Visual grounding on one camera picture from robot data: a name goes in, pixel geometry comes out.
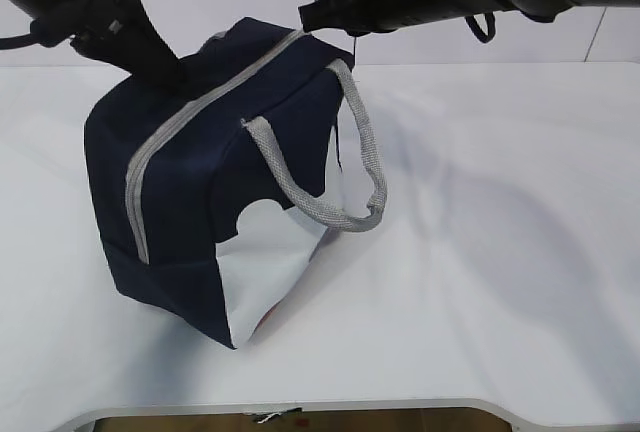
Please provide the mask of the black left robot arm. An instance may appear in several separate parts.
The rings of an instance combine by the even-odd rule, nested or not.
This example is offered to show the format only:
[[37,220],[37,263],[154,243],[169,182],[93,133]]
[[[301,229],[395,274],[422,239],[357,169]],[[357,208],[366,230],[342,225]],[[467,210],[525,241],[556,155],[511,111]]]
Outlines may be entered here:
[[153,26],[141,0],[8,0],[31,18],[29,32],[3,37],[3,51],[68,40],[81,56],[113,65],[148,83],[175,89],[179,58]]

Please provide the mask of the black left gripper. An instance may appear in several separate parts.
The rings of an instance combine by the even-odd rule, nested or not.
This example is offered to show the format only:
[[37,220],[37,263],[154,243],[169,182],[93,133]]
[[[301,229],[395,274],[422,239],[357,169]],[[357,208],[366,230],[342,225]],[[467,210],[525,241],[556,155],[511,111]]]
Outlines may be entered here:
[[85,58],[111,64],[154,86],[176,90],[185,80],[180,60],[158,34],[141,0],[68,0],[40,13],[30,43],[53,48],[73,37]]

